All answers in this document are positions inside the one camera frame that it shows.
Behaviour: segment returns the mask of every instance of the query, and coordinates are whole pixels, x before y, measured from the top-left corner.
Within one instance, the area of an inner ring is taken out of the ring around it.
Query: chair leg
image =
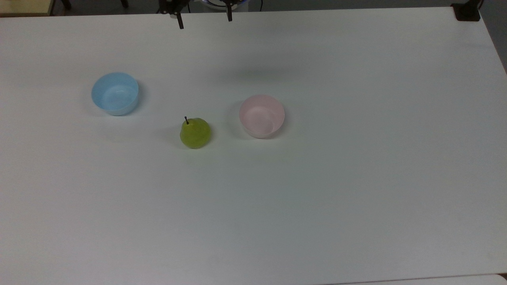
[[[72,8],[72,5],[70,5],[69,0],[62,0],[62,3],[65,9],[70,10]]]

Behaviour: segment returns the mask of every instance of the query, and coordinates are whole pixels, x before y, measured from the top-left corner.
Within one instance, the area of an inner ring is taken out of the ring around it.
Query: table
[[[330,284],[507,271],[507,76],[451,8],[0,19],[0,276]],[[112,117],[102,75],[140,85]],[[237,112],[277,97],[249,137]],[[183,117],[214,131],[179,141]]]
[[[0,0],[0,17],[49,16],[53,0]]]

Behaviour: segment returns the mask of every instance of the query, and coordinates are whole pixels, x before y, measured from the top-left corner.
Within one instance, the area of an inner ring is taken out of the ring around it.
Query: pear
[[[211,128],[201,118],[187,119],[185,117],[179,138],[185,146],[191,149],[198,149],[208,143],[211,138]]]

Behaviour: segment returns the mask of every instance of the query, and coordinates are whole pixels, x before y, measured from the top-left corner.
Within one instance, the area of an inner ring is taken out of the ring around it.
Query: plastic bowl
[[[139,86],[136,80],[121,72],[102,76],[92,88],[92,100],[109,115],[125,115],[137,106]]]
[[[239,120],[246,132],[256,138],[266,138],[283,124],[285,111],[282,104],[269,95],[249,97],[239,108]]]

